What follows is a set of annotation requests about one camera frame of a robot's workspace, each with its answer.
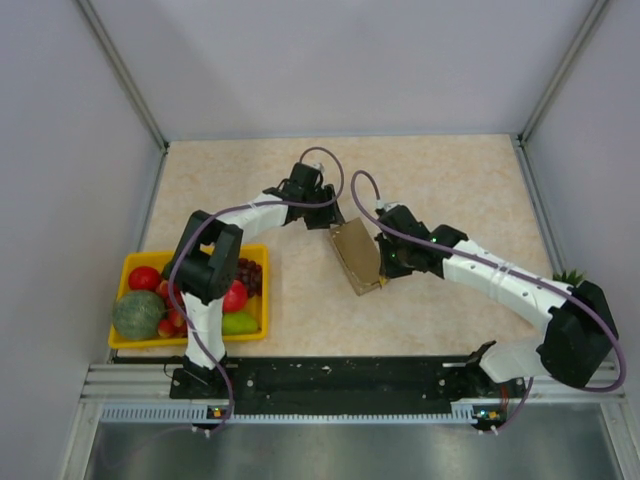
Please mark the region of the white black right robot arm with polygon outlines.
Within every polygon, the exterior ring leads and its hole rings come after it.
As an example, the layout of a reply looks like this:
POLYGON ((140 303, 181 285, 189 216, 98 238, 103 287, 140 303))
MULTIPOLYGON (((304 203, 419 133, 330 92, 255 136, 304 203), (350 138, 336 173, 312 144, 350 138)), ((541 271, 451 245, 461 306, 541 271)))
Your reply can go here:
POLYGON ((449 226, 429 230, 403 204, 379 203, 376 236, 382 276, 414 272, 471 287, 507 307, 538 336, 508 344, 490 341, 470 356, 469 388, 487 396, 503 382, 549 375, 584 389, 612 349, 618 332, 604 291, 583 280, 578 285, 536 277, 479 246, 449 226))

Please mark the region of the brown cardboard express box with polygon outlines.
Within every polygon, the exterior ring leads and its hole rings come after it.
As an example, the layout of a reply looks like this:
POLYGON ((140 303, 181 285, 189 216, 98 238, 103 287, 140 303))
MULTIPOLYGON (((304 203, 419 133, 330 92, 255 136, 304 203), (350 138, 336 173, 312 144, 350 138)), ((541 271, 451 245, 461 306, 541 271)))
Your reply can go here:
POLYGON ((329 238, 356 295, 381 287, 380 253, 361 218, 331 228, 329 238))

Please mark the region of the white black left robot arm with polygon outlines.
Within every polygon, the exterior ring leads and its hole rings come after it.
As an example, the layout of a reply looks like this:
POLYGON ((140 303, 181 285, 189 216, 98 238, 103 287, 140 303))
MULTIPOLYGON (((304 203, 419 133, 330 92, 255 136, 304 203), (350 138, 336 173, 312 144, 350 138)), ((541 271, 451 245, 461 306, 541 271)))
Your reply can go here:
POLYGON ((169 280, 177 286, 189 321, 186 359, 196 366, 192 384, 205 396, 226 387, 216 366, 226 355, 223 298, 236 279, 241 246, 273 228, 301 220, 309 230, 340 225, 340 189, 324 182, 321 164, 294 164, 290 176, 252 201, 209 214, 191 214, 173 258, 169 280))

